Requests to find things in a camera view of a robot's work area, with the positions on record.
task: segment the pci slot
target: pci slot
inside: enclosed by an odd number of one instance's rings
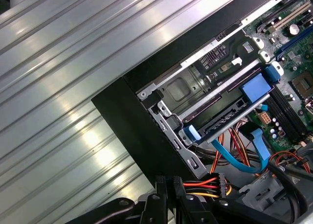
[[[293,11],[290,15],[279,21],[278,23],[271,26],[268,31],[270,33],[276,32],[277,30],[281,29],[283,26],[288,24],[291,20],[295,19],[297,16],[301,15],[302,13],[306,12],[308,9],[311,8],[311,3],[307,2],[304,5],[300,6],[298,9]]]

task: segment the yellow wire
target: yellow wire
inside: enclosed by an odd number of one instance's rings
[[[219,196],[208,194],[208,193],[188,193],[188,195],[208,196],[212,198],[219,198]]]
[[[235,134],[235,137],[237,138],[237,141],[239,142],[240,146],[241,146],[241,149],[243,151],[243,154],[245,156],[245,159],[246,159],[246,162],[247,162],[247,165],[250,167],[250,161],[248,159],[248,155],[246,154],[246,149],[245,149],[245,146],[244,146],[244,143],[242,142],[241,138],[239,137],[238,133],[235,131],[235,130],[232,130],[233,133]]]
[[[229,190],[226,192],[226,195],[228,196],[229,194],[230,194],[230,192],[231,192],[231,185],[229,186]]]

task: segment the metal bracket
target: metal bracket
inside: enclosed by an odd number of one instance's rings
[[[181,140],[178,138],[178,136],[174,133],[174,131],[171,129],[167,121],[164,119],[164,117],[158,113],[155,114],[152,110],[152,108],[148,109],[148,112],[151,114],[151,116],[154,118],[154,120],[157,122],[157,124],[161,127],[162,131],[165,133],[165,135],[168,137],[168,139],[171,141],[173,147],[176,149],[176,151],[180,154],[182,159],[185,161],[185,163],[188,165],[189,169],[194,173],[194,175],[197,178],[202,178],[205,174],[208,173],[206,167],[201,163],[197,155],[191,151],[189,151]]]
[[[245,193],[241,198],[245,205],[263,212],[275,202],[274,196],[282,189],[281,184],[270,173],[267,173],[241,188],[239,192]]]

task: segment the silver metal surface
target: silver metal surface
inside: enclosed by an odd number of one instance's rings
[[[194,173],[199,179],[208,173],[206,167],[201,163],[200,159],[196,156],[194,152],[189,151],[185,148],[185,145],[180,141],[174,131],[171,129],[170,125],[164,119],[164,117],[158,113],[155,114],[150,108],[148,112],[151,114],[156,123],[160,126],[161,130],[171,141],[174,149],[179,153],[182,159],[185,161],[189,169]]]
[[[240,121],[242,118],[244,118],[246,115],[248,115],[250,112],[252,112],[254,109],[256,109],[257,106],[262,104],[265,100],[269,98],[269,94],[264,95],[259,100],[251,104],[245,111],[237,115],[233,120],[226,123],[223,127],[221,127],[218,131],[216,131],[210,138],[206,140],[206,142],[210,143],[214,139],[216,139],[218,136],[220,136],[222,133],[224,133],[229,128],[233,127],[238,121]]]
[[[270,0],[267,3],[265,3],[263,6],[258,8],[257,10],[253,11],[250,15],[248,15],[246,18],[243,18],[241,20],[241,26],[235,29],[233,32],[228,34],[226,37],[221,39],[220,41],[214,40],[208,45],[206,45],[204,48],[196,52],[194,55],[186,59],[185,61],[181,62],[180,66],[175,69],[171,74],[169,74],[166,78],[164,78],[161,82],[159,83],[151,83],[149,86],[147,86],[143,91],[141,91],[137,96],[139,99],[143,100],[147,96],[149,96],[152,91],[156,90],[160,86],[164,85],[166,82],[171,80],[174,76],[176,76],[178,73],[182,72],[184,69],[192,65],[196,60],[200,59],[203,57],[205,54],[213,50],[215,47],[218,45],[222,44],[225,42],[227,39],[232,37],[234,34],[236,34],[238,31],[242,30],[245,28],[248,24],[256,20],[258,17],[260,17],[262,14],[270,10],[272,7],[280,3],[282,0]]]
[[[151,192],[90,99],[228,1],[24,0],[1,14],[0,222],[63,224]]]
[[[192,105],[190,108],[186,109],[182,114],[180,114],[178,117],[180,120],[183,120],[190,114],[194,113],[198,108],[203,106],[205,103],[207,103],[209,100],[214,98],[217,94],[222,92],[224,89],[226,89],[229,85],[234,83],[236,80],[238,80],[241,76],[246,74],[248,71],[253,69],[257,64],[259,64],[261,61],[259,59],[254,60],[252,63],[241,69],[239,72],[234,74],[232,77],[230,77],[227,81],[222,83],[220,86],[218,86],[216,89],[212,90],[209,94],[207,94],[203,99],[198,101],[196,104]]]
[[[219,201],[219,203],[220,203],[222,206],[228,206],[228,202],[227,202],[227,201]]]
[[[186,199],[192,201],[194,199],[194,197],[192,195],[186,195]]]

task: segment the green circuit board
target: green circuit board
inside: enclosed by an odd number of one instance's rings
[[[295,3],[293,6],[280,13],[278,16],[285,18],[287,15],[291,14],[297,8],[306,3],[312,3],[312,0],[297,0],[297,3]],[[277,9],[279,9],[280,6],[281,5],[278,5],[272,8],[262,17],[253,22],[250,26],[245,28],[245,32],[247,35],[262,39],[262,41],[265,44],[264,50],[271,57],[271,61],[274,61],[276,59],[276,56],[283,45],[287,44],[290,40],[296,37],[288,34],[288,28],[290,27],[291,24],[299,23],[299,20],[301,19],[301,16],[298,16],[289,23],[287,23],[280,30],[277,30],[273,33],[257,32],[257,28],[260,25],[261,21],[271,13],[277,11]],[[301,32],[305,31],[305,29],[307,29],[307,26],[299,26],[299,28],[300,34]],[[301,95],[301,93],[297,91],[297,89],[294,88],[294,85],[292,85],[292,83],[293,82],[295,83],[297,81],[297,78],[300,79],[301,76],[306,75],[310,77],[310,75],[312,75],[313,77],[313,32],[310,33],[305,38],[301,39],[293,46],[291,46],[289,49],[287,49],[283,55],[283,60],[279,60],[279,63],[281,67],[284,69],[285,74],[281,78],[280,83],[277,84],[277,87],[284,95],[292,94],[295,97],[295,101],[291,101],[289,102],[289,104],[298,114],[299,118],[302,120],[307,129],[309,131],[313,131],[313,114],[310,113],[310,111],[306,108],[306,105],[311,100],[313,100],[312,99],[313,94],[304,97]],[[310,81],[307,81],[306,84],[308,84],[308,88],[310,88],[311,84],[313,84],[313,78],[312,83]],[[274,128],[274,124],[273,123],[263,124],[258,118],[257,112],[252,112],[250,114],[250,117],[255,123],[259,124],[262,127],[264,135],[266,136],[266,138],[268,139],[269,143],[271,144],[275,151],[288,150],[294,147],[296,148],[298,147],[298,145],[295,145],[294,143],[290,142],[290,140],[286,136],[283,137],[278,136],[276,139],[273,139],[271,137],[272,134],[270,133],[270,130]]]

